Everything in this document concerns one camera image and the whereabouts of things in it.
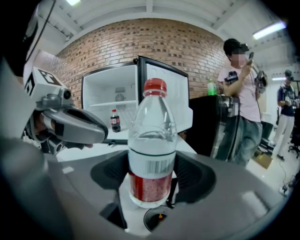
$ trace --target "ceiling light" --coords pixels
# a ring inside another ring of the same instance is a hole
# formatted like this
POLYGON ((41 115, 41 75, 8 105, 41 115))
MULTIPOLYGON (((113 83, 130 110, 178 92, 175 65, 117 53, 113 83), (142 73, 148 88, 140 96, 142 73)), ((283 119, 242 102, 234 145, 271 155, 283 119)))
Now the ceiling light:
POLYGON ((75 5, 76 3, 80 2, 80 0, 66 0, 71 6, 75 5))
POLYGON ((273 32, 277 32, 277 31, 282 30, 284 28, 286 28, 286 25, 285 25, 284 22, 277 22, 277 23, 274 23, 274 24, 272 24, 268 27, 265 27, 265 28, 255 32, 255 33, 253 33, 253 37, 256 40, 258 40, 258 39, 260 39, 260 38, 262 38, 266 35, 269 35, 273 32))
POLYGON ((272 80, 273 81, 282 81, 282 80, 285 80, 286 77, 273 77, 272 80))

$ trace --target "brick wall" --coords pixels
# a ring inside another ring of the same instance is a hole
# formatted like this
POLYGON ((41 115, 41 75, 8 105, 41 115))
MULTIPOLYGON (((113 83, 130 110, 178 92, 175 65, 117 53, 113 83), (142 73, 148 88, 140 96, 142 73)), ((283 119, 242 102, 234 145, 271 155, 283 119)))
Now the brick wall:
POLYGON ((81 107, 83 74, 132 61, 138 55, 188 73, 191 98, 207 95, 208 80, 216 81, 221 67, 228 64, 223 41, 204 29, 172 20, 135 19, 96 29, 57 56, 41 51, 34 65, 60 78, 71 89, 75 105, 81 107))

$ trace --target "white pants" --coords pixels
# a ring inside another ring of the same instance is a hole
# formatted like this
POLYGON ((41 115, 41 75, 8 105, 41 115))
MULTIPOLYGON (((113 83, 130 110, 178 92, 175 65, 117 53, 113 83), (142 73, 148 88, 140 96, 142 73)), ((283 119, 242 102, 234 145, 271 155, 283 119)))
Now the white pants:
POLYGON ((287 143, 287 140, 290 138, 290 135, 294 128, 294 121, 295 121, 294 117, 285 116, 283 114, 281 114, 279 117, 279 123, 278 123, 278 127, 277 127, 276 134, 275 134, 273 141, 275 143, 277 143, 280 136, 282 135, 283 131, 285 130, 285 134, 283 136, 283 139, 282 139, 279 151, 278 151, 278 155, 280 155, 280 156, 283 156, 282 150, 283 150, 283 147, 285 146, 285 144, 287 143))

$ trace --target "pink t-shirt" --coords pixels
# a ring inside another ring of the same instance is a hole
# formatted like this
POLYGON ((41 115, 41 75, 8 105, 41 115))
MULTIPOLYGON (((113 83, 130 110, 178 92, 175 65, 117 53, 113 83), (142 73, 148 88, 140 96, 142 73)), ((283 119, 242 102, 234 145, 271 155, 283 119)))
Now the pink t-shirt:
MULTIPOLYGON (((236 71, 238 75, 241 73, 241 69, 236 69, 232 66, 225 67, 221 70, 218 81, 224 82, 224 79, 228 77, 229 72, 236 71)), ((250 74, 245 78, 242 88, 239 93, 240 98, 240 115, 250 121, 260 122, 260 112, 258 103, 256 100, 256 86, 255 86, 255 78, 257 74, 251 69, 250 74)))

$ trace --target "person in dark shirt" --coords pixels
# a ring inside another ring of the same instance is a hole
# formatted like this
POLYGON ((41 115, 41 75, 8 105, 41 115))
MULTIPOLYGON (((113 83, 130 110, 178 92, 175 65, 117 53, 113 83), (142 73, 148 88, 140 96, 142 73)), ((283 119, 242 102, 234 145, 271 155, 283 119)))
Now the person in dark shirt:
POLYGON ((277 154, 277 157, 281 161, 285 160, 282 150, 285 144, 287 143, 288 139, 290 138, 290 135, 294 127, 294 120, 295 120, 294 109, 292 106, 292 101, 295 99, 295 91, 291 86, 291 80, 293 79, 291 71, 289 70, 285 71, 285 76, 286 76, 285 83, 280 86, 278 90, 278 96, 277 96, 278 106, 282 107, 282 110, 279 117, 279 123, 278 123, 275 137, 273 141, 270 142, 272 146, 275 146, 280 136, 282 135, 283 131, 285 130, 284 137, 282 139, 277 154))

